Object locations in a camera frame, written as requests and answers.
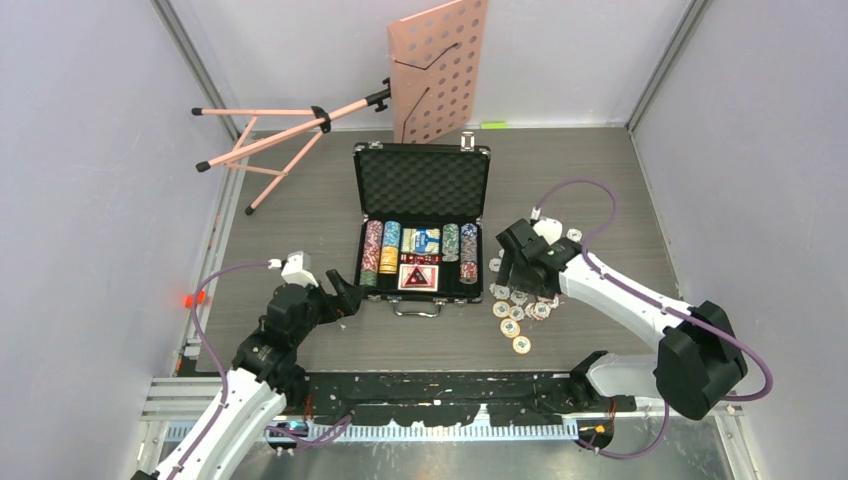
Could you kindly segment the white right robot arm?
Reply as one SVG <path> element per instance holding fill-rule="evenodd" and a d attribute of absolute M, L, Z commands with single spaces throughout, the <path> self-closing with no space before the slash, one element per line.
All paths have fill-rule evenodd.
<path fill-rule="evenodd" d="M 571 371 L 577 406 L 591 411 L 615 396 L 649 397 L 700 420 L 747 376 L 742 348 L 720 306 L 710 301 L 691 306 L 664 296 L 610 268 L 579 242 L 548 241 L 537 226 L 520 219 L 497 235 L 504 251 L 498 284 L 578 300 L 652 350 L 649 355 L 592 353 Z"/>

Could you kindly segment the green poker chip stack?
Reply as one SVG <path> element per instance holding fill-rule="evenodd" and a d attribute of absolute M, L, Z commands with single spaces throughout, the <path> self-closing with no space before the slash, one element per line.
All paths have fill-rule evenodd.
<path fill-rule="evenodd" d="M 359 285 L 365 288 L 375 288 L 378 283 L 378 273 L 373 270 L 361 270 L 359 272 Z"/>

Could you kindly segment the red white chip stack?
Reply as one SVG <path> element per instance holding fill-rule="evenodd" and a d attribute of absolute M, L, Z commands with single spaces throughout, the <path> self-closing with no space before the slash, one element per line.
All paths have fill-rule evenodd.
<path fill-rule="evenodd" d="M 382 239 L 383 223 L 379 220 L 369 220 L 366 223 L 363 240 L 363 252 L 360 264 L 360 269 L 362 271 L 378 271 Z"/>

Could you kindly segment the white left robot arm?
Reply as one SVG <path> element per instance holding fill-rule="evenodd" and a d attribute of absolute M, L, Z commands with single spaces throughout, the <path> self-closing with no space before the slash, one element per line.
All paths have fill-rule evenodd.
<path fill-rule="evenodd" d="M 336 270 L 326 275 L 332 293 L 318 281 L 285 275 L 199 420 L 165 460 L 134 478 L 228 479 L 274 417 L 305 405 L 309 382 L 298 348 L 317 326 L 355 315 L 365 296 Z"/>

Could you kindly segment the black poker set case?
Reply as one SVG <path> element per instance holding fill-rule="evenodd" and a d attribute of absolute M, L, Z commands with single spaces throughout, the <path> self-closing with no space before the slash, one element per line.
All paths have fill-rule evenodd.
<path fill-rule="evenodd" d="M 363 217 L 354 281 L 370 300 L 399 303 L 478 304 L 483 274 L 473 283 L 461 280 L 461 262 L 438 265 L 436 289 L 402 289 L 401 272 L 376 274 L 373 284 L 362 279 L 367 224 L 396 221 L 402 228 L 438 228 L 447 224 L 476 226 L 476 264 L 482 263 L 482 218 L 488 187 L 491 149 L 487 146 L 358 142 L 353 162 Z"/>

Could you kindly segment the blue playing card deck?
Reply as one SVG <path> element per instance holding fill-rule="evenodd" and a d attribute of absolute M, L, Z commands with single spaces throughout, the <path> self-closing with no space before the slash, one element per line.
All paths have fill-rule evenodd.
<path fill-rule="evenodd" d="M 403 228 L 400 251 L 415 255 L 441 252 L 441 230 L 438 228 Z"/>

